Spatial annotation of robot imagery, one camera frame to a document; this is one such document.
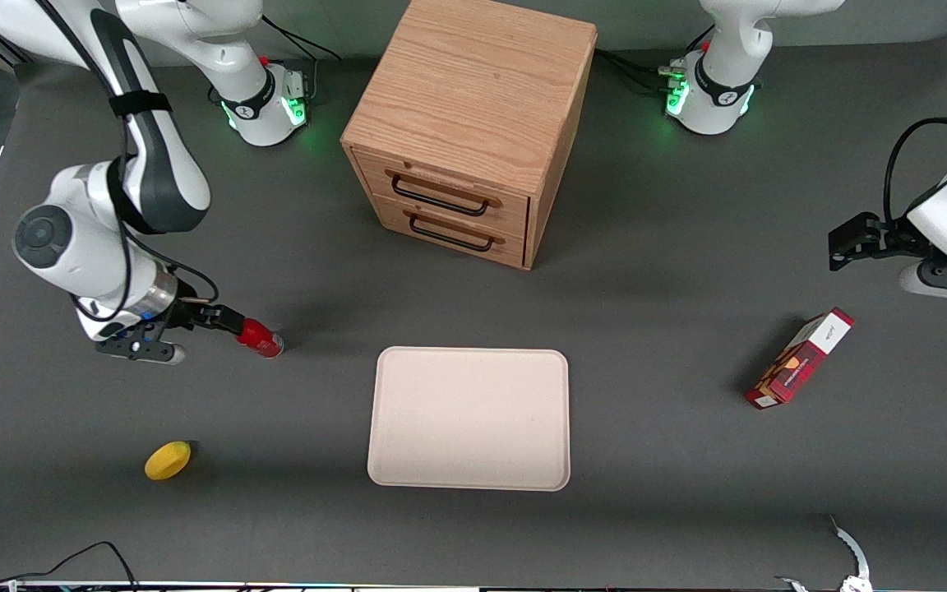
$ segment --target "wooden drawer cabinet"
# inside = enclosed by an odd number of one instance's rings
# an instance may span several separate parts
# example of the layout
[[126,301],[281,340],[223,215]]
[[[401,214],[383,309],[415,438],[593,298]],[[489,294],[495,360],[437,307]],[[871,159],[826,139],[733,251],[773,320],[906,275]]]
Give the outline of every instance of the wooden drawer cabinet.
[[531,269],[597,36],[489,0],[411,0],[342,134],[382,224]]

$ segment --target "yellow lemon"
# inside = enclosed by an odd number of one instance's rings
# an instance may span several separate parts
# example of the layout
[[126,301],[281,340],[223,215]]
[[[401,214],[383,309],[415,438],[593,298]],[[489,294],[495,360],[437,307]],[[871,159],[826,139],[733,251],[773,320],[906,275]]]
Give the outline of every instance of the yellow lemon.
[[165,443],[148,457],[146,475],[154,481],[170,479],[188,465],[189,458],[192,458],[192,447],[188,442]]

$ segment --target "drawer handle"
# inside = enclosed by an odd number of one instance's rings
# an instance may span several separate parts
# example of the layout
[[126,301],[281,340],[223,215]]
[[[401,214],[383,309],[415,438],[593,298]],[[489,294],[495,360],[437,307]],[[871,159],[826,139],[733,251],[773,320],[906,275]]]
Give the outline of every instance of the drawer handle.
[[427,231],[427,229],[420,229],[417,225],[414,225],[418,220],[418,215],[409,214],[409,216],[409,228],[411,228],[411,232],[414,232],[415,234],[421,234],[422,236],[428,236],[429,238],[435,238],[436,240],[443,240],[444,243],[454,244],[456,247],[469,248],[470,251],[475,252],[488,252],[489,248],[492,248],[493,239],[490,236],[488,237],[488,243],[485,244],[467,243],[465,240],[451,238],[451,236],[445,236],[433,231]]
[[447,201],[441,201],[440,199],[429,197],[429,195],[422,195],[421,192],[414,192],[409,190],[404,190],[404,188],[397,187],[397,183],[401,183],[401,176],[394,175],[394,182],[392,187],[394,192],[397,195],[414,199],[423,203],[428,203],[431,206],[444,207],[445,210],[451,210],[451,212],[457,212],[459,214],[464,214],[466,216],[483,216],[485,212],[488,211],[488,199],[481,202],[481,207],[478,207],[477,210],[470,209],[470,207],[456,206],[454,203],[448,203]]

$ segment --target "gray table surface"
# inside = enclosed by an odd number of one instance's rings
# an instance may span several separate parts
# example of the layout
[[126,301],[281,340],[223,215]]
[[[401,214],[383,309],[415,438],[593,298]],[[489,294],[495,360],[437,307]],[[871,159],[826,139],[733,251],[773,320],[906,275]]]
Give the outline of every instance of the gray table surface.
[[[646,53],[646,63],[665,53]],[[99,539],[142,580],[834,588],[863,544],[876,588],[947,590],[947,300],[905,261],[828,272],[826,235],[878,210],[890,147],[947,115],[947,39],[778,49],[751,112],[695,137],[595,63],[537,269],[376,222],[338,138],[372,62],[324,63],[312,125],[255,149],[194,68],[157,71],[215,202],[150,239],[279,327],[265,361],[179,334],[181,366],[94,353],[67,297],[16,262],[12,229],[53,174],[112,158],[86,72],[31,67],[0,162],[0,576]],[[947,169],[947,130],[898,166],[898,202]],[[741,393],[801,322],[857,326],[784,408]],[[365,473],[390,345],[553,348],[571,364],[572,479],[553,494],[383,488]],[[195,439],[177,479],[141,467]],[[108,554],[61,577],[117,580]]]

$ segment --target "red can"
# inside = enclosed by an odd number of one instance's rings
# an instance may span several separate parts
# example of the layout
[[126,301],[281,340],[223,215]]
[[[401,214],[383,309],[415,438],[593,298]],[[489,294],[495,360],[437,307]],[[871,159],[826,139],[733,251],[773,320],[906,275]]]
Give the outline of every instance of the red can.
[[258,352],[263,358],[273,359],[283,352],[282,338],[252,318],[243,319],[243,333],[236,336],[236,341]]

